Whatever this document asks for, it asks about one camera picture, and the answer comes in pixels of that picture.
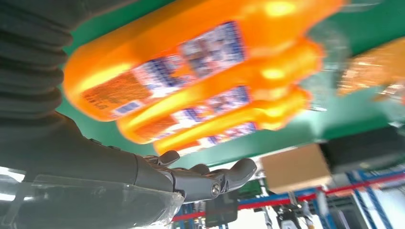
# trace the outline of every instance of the cardboard box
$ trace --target cardboard box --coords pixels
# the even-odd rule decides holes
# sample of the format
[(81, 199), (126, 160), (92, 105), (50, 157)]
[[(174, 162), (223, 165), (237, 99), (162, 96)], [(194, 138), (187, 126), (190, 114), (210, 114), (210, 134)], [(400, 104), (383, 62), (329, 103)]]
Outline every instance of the cardboard box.
[(269, 189), (275, 193), (328, 184), (331, 174), (318, 144), (261, 158)]

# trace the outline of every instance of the product label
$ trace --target product label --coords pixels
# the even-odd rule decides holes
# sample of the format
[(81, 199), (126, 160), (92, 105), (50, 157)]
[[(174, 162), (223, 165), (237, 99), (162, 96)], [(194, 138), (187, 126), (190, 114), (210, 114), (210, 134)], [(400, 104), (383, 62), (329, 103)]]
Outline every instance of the product label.
[(212, 146), (216, 146), (220, 143), (252, 134), (256, 131), (257, 127), (254, 122), (244, 123), (230, 128), (221, 134), (199, 139), (198, 141), (194, 142), (192, 146), (185, 146), (186, 148), (178, 150), (178, 153), (180, 154), (180, 156), (184, 156), (190, 153), (210, 148)]
[(240, 32), (230, 21), (84, 91), (83, 96), (99, 110), (112, 110), (110, 115), (116, 118), (244, 60)]
[(193, 127), (201, 122), (243, 107), (249, 103), (246, 86), (238, 86), (216, 95), (197, 106), (173, 113), (150, 125), (136, 130), (136, 133), (153, 141), (172, 135), (179, 130)]

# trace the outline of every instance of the clear plastic cover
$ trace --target clear plastic cover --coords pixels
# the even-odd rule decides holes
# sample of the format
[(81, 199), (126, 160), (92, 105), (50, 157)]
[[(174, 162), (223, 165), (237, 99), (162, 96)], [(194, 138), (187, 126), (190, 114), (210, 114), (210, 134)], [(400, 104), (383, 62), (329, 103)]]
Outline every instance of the clear plastic cover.
[(387, 87), (376, 98), (381, 100), (381, 106), (389, 123), (405, 135), (405, 83), (393, 84)]
[(326, 111), (328, 100), (335, 94), (337, 82), (347, 67), (350, 56), (349, 46), (344, 35), (331, 22), (321, 22), (309, 32), (309, 37), (323, 45), (325, 58), (323, 69), (300, 85), (312, 94), (311, 109)]
[(392, 94), (405, 81), (404, 53), (405, 37), (400, 37), (351, 58), (338, 95), (377, 86), (388, 86), (384, 94)]
[(164, 228), (184, 201), (178, 193), (123, 183), (23, 177), (0, 169), (0, 229)]
[(374, 6), (382, 3), (384, 0), (349, 0), (349, 4), (347, 4), (343, 8), (343, 12), (360, 12), (366, 11)]

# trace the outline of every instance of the screw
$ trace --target screw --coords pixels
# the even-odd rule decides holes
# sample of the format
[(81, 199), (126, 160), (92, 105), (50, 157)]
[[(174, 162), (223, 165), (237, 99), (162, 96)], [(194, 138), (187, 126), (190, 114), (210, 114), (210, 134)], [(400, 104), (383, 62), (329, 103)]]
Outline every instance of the screw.
[(219, 192), (220, 192), (219, 184), (218, 184), (218, 183), (215, 183), (215, 184), (213, 185), (213, 188), (212, 188), (212, 190), (211, 190), (211, 193), (212, 193), (213, 196), (216, 197), (216, 196), (219, 195)]

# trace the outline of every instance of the orange detergent bottle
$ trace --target orange detergent bottle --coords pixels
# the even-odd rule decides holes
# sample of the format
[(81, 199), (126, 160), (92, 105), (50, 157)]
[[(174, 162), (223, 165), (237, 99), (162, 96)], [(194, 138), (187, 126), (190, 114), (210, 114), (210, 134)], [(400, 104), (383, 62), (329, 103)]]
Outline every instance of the orange detergent bottle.
[(254, 101), (277, 100), (290, 93), (286, 81), (297, 82), (319, 71), (322, 57), (320, 46), (300, 40), (267, 62), (235, 66), (123, 117), (117, 120), (118, 128), (127, 139), (147, 144), (232, 110), (247, 105), (251, 109)]
[(190, 129), (153, 143), (158, 154), (177, 150), (181, 156), (251, 134), (257, 130), (278, 130), (300, 111), (309, 108), (310, 95), (296, 87), (276, 101), (254, 101)]
[[(176, 0), (80, 47), (66, 65), (64, 92), (86, 115), (117, 120), (234, 66), (247, 72), (269, 61), (343, 3)], [(233, 78), (229, 72), (217, 83)]]

